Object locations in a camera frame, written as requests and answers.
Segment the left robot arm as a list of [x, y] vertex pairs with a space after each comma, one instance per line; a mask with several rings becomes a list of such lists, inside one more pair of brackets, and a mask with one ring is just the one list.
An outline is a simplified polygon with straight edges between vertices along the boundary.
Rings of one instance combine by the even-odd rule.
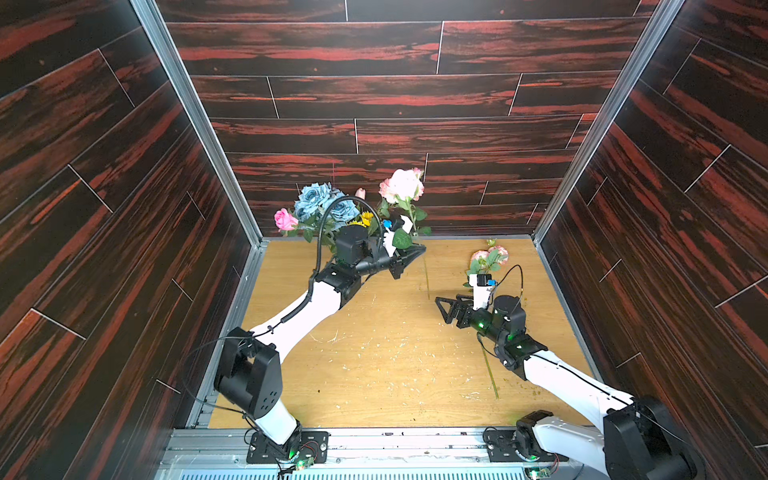
[[281, 366], [290, 351], [323, 320], [341, 310], [360, 290], [363, 279], [381, 271], [401, 277], [426, 251], [424, 245], [394, 245], [396, 233], [382, 235], [359, 225], [345, 226], [336, 237], [336, 254], [316, 268], [304, 296], [254, 330], [231, 330], [223, 344], [214, 388], [253, 421], [275, 455], [293, 458], [302, 426], [282, 403]]

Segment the pale pink peony stem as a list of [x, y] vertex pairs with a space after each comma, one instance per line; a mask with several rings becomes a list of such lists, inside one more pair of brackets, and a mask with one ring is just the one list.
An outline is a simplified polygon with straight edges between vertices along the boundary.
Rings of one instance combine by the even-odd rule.
[[[467, 278], [469, 274], [478, 273], [489, 273], [493, 278], [493, 273], [498, 272], [508, 262], [508, 259], [509, 252], [506, 248], [498, 245], [496, 239], [488, 240], [487, 248], [485, 250], [478, 250], [471, 255], [469, 261], [469, 269], [466, 271]], [[493, 303], [495, 289], [499, 285], [499, 281], [495, 281], [496, 286], [492, 292], [491, 303], [486, 309], [481, 310], [487, 310]]]

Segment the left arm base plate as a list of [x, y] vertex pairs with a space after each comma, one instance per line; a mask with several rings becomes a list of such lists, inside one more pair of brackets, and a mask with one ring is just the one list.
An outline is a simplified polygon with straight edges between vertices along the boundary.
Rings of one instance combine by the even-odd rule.
[[260, 430], [250, 439], [247, 464], [266, 465], [277, 462], [309, 467], [327, 460], [330, 433], [297, 428], [284, 444], [278, 444]]

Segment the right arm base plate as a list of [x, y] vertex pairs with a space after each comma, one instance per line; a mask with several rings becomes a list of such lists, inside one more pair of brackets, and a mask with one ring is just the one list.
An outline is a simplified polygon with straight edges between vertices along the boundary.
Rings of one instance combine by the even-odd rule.
[[519, 436], [515, 427], [486, 427], [482, 441], [491, 463], [544, 462], [554, 463], [556, 457], [529, 445], [526, 435]]

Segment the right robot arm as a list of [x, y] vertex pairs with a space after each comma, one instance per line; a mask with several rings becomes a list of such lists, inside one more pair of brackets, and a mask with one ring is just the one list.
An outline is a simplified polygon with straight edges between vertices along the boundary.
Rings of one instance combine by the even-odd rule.
[[507, 370], [589, 421], [574, 425], [544, 410], [521, 418], [514, 441], [522, 459], [561, 455], [610, 479], [694, 479], [702, 473], [663, 402], [617, 390], [560, 359], [527, 333], [519, 298], [502, 295], [488, 307], [465, 295], [438, 297], [435, 303], [446, 323], [492, 340], [493, 353]]

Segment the pink peony spray stem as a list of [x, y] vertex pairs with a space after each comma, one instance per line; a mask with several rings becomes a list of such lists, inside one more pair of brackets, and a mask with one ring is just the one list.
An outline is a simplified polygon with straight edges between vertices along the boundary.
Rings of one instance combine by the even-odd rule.
[[381, 202], [378, 207], [378, 214], [380, 218], [382, 221], [396, 221], [400, 219], [401, 215], [408, 216], [414, 224], [413, 240], [419, 236], [432, 234], [432, 229], [429, 226], [419, 225], [427, 218], [427, 213], [415, 205], [415, 202], [424, 193], [422, 177], [423, 172], [418, 168], [398, 169], [379, 186]]

